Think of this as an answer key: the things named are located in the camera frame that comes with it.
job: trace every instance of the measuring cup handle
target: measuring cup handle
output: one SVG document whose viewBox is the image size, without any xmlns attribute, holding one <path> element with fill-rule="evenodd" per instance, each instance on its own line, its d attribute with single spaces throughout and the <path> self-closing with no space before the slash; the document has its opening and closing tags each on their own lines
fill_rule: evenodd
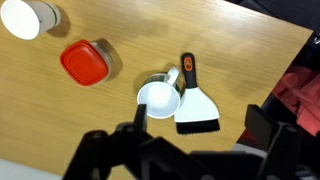
<svg viewBox="0 0 320 180">
<path fill-rule="evenodd" d="M 169 72 L 169 80 L 167 81 L 168 84 L 172 85 L 177 81 L 179 76 L 179 69 L 177 67 L 172 67 Z"/>
</svg>

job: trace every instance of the red lid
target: red lid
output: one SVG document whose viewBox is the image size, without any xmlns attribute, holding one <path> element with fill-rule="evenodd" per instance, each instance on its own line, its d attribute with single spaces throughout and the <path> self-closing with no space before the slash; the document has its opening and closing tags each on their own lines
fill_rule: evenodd
<svg viewBox="0 0 320 180">
<path fill-rule="evenodd" d="M 86 40 L 69 46 L 61 54 L 60 62 L 67 73 L 83 86 L 96 84 L 109 73 L 105 60 Z"/>
</svg>

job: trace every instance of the wood grain surface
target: wood grain surface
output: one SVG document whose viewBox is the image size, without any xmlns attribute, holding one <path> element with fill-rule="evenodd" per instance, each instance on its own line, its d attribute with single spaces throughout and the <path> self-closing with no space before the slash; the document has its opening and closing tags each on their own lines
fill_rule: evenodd
<svg viewBox="0 0 320 180">
<path fill-rule="evenodd" d="M 148 132 L 185 152 L 230 150 L 248 104 L 261 105 L 311 31 L 222 0 L 48 0 L 62 22 L 25 41 L 0 24 L 0 158 L 63 175 L 84 133 L 132 121 L 145 78 L 193 52 L 200 88 L 217 104 L 221 130 L 181 136 L 173 118 L 149 118 Z M 113 72 L 94 87 L 60 65 L 72 43 L 103 38 Z M 183 86 L 183 77 L 179 78 Z M 111 179 L 132 179 L 116 168 Z"/>
</svg>

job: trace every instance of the red fabric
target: red fabric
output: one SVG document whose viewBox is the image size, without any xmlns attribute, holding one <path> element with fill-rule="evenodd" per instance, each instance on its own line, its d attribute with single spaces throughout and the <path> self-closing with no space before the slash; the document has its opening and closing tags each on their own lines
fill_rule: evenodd
<svg viewBox="0 0 320 180">
<path fill-rule="evenodd" d="M 320 132 L 320 72 L 291 66 L 272 93 L 297 115 L 301 127 L 314 136 Z"/>
</svg>

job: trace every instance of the white brush head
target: white brush head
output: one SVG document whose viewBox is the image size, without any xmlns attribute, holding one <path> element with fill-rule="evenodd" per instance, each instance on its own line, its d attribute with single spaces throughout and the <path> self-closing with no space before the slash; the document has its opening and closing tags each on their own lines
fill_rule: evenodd
<svg viewBox="0 0 320 180">
<path fill-rule="evenodd" d="M 217 106 L 199 87 L 186 89 L 181 107 L 174 115 L 175 122 L 196 122 L 219 119 Z"/>
</svg>

